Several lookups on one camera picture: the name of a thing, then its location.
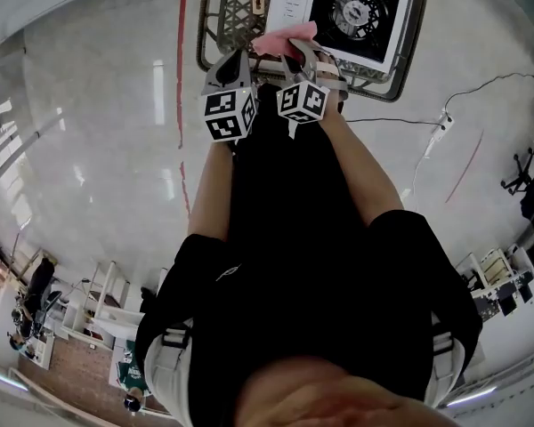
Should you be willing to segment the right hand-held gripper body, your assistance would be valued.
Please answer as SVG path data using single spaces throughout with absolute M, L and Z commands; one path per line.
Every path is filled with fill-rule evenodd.
M 278 114 L 297 124 L 320 121 L 331 92 L 338 92 L 344 101 L 348 98 L 348 84 L 342 78 L 323 78 L 319 84 L 302 81 L 290 85 L 276 92 Z

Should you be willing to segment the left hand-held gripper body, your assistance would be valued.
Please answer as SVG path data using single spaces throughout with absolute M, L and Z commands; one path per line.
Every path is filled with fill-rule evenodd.
M 200 118 L 213 142 L 246 138 L 257 115 L 253 84 L 221 85 L 206 80 L 200 96 Z

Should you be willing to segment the pink cloth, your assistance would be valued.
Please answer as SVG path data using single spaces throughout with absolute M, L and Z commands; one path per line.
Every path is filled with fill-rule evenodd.
M 317 24 L 315 21 L 308 21 L 294 26 L 275 30 L 252 41 L 252 46 L 258 55 L 271 55 L 278 57 L 286 55 L 294 60 L 302 59 L 302 54 L 290 43 L 291 39 L 298 39 L 311 42 L 317 35 Z

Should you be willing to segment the person's right forearm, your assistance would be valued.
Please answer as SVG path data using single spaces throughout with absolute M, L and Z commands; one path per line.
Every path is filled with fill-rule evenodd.
M 364 224 L 369 226 L 382 214 L 403 210 L 391 179 L 340 114 L 337 101 L 328 100 L 320 126 L 333 147 Z

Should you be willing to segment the person's left forearm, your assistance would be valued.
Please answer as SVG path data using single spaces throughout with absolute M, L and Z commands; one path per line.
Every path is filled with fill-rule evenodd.
M 212 143 L 191 209 L 188 235 L 226 241 L 231 214 L 233 155 L 226 142 Z

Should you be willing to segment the person's right hand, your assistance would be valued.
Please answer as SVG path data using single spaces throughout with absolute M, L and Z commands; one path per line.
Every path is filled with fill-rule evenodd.
M 320 82 L 322 79 L 342 79 L 342 73 L 332 55 L 321 50 L 315 50 L 314 53 L 317 57 L 316 77 L 318 82 Z

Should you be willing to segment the person's black trousers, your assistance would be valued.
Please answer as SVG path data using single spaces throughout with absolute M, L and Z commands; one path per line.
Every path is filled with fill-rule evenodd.
M 356 246 L 366 228 L 329 138 L 318 123 L 289 131 L 279 87 L 261 85 L 252 132 L 235 149 L 229 240 L 265 245 Z

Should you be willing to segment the white power strip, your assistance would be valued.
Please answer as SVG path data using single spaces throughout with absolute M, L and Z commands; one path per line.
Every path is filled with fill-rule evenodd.
M 432 134 L 433 142 L 440 142 L 454 123 L 455 119 L 450 115 L 450 113 L 447 110 L 443 110 L 439 120 L 440 125 L 436 127 Z

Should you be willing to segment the person's black shirt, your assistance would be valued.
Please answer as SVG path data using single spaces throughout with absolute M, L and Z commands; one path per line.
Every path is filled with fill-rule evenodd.
M 377 217 L 362 243 L 333 249 L 272 246 L 238 256 L 219 239 L 187 237 L 138 328 L 143 376 L 152 341 L 190 318 L 194 427 L 232 427 L 246 380 L 290 358 L 324 359 L 424 400 L 433 336 L 451 332 L 466 368 L 482 329 L 425 217 L 402 210 Z

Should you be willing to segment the black office chair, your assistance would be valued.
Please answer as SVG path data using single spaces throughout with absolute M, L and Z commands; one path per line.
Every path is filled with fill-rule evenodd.
M 532 221 L 534 219 L 534 146 L 529 147 L 524 157 L 513 155 L 515 171 L 500 182 L 500 187 L 515 196 L 522 194 L 520 208 L 522 216 Z

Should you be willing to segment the person's white harness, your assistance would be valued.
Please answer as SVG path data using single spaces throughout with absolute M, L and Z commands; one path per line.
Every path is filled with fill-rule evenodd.
M 189 376 L 193 320 L 167 328 L 148 348 L 143 368 L 151 394 L 182 427 L 194 427 L 190 417 Z M 465 368 L 465 347 L 449 331 L 433 336 L 433 369 L 425 404 L 437 407 L 454 388 Z

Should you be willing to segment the person's chin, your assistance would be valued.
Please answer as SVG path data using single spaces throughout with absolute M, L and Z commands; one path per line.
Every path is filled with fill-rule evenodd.
M 252 374 L 233 427 L 460 427 L 424 403 L 324 359 L 290 358 Z

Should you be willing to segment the white table frame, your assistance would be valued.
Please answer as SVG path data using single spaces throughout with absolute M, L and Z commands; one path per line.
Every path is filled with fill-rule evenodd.
M 106 267 L 96 263 L 66 299 L 61 331 L 69 337 L 108 351 L 135 338 L 143 317 L 141 288 L 130 283 L 116 262 Z

